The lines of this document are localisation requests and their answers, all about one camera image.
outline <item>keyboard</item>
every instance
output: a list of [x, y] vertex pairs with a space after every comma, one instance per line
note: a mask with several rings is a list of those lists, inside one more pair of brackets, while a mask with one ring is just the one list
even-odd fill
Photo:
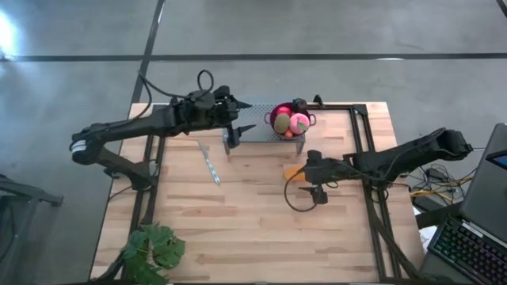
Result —
[[430, 252], [476, 283], [507, 285], [507, 250], [497, 242], [453, 218], [446, 218], [435, 235]]

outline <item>computer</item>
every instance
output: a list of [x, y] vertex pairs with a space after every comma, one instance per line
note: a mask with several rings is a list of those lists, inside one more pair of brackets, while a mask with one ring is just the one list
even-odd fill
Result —
[[507, 125], [495, 126], [459, 209], [429, 243], [421, 272], [457, 283], [507, 285]]

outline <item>wooden tabletop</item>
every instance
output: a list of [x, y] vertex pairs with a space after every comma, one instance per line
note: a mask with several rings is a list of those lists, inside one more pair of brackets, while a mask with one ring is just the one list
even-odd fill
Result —
[[[376, 150], [396, 146], [387, 104], [366, 105]], [[145, 106], [133, 104], [130, 117]], [[170, 226], [186, 241], [182, 262], [166, 273], [171, 281], [377, 280], [359, 181], [341, 181], [339, 188], [326, 189], [329, 203], [307, 213], [293, 211], [284, 201], [283, 171], [290, 165], [303, 165], [307, 150], [320, 150], [324, 157], [333, 158], [356, 151], [347, 112], [313, 113], [317, 125], [308, 130], [301, 156], [295, 155], [293, 144], [243, 143], [228, 157], [221, 130], [166, 140], [154, 220]], [[213, 181], [196, 139], [208, 150], [220, 185]], [[141, 161], [145, 142], [146, 138], [127, 139], [120, 154]], [[296, 206], [309, 206], [309, 195], [297, 190], [301, 185], [290, 185], [289, 199]], [[111, 193], [127, 186], [127, 179], [117, 180]], [[389, 193], [395, 240], [419, 267], [424, 253], [408, 191], [394, 186]], [[128, 190], [109, 202], [91, 277], [104, 272], [125, 245], [134, 199], [134, 191]], [[389, 268], [385, 244], [383, 251]]]

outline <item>gray floor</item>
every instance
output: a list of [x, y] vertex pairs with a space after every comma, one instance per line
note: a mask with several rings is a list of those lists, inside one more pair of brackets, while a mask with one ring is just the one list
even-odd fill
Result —
[[[14, 55], [142, 55], [156, 3], [4, 0], [0, 16], [16, 27]], [[507, 52], [507, 20], [494, 0], [167, 0], [153, 52]], [[111, 181], [67, 148], [81, 128], [125, 118], [139, 65], [0, 63], [0, 173], [65, 196], [38, 210], [19, 284], [87, 278]], [[445, 126], [483, 147], [507, 121], [504, 59], [151, 63], [148, 78], [187, 93], [203, 68], [245, 101], [387, 101], [399, 143]], [[446, 165], [460, 177], [480, 155]]]

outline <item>pink ball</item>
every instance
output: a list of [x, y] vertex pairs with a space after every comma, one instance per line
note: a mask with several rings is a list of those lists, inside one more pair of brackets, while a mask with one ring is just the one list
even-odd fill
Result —
[[291, 129], [292, 133], [294, 133], [295, 135], [301, 135], [309, 127], [310, 127], [310, 119], [308, 119], [307, 116], [301, 113], [296, 113], [292, 115], [291, 124], [289, 125], [289, 128]]
[[292, 111], [291, 111], [290, 108], [282, 106], [282, 107], [279, 107], [278, 110], [276, 110], [276, 114], [277, 115], [287, 114], [288, 116], [291, 116], [292, 115]]

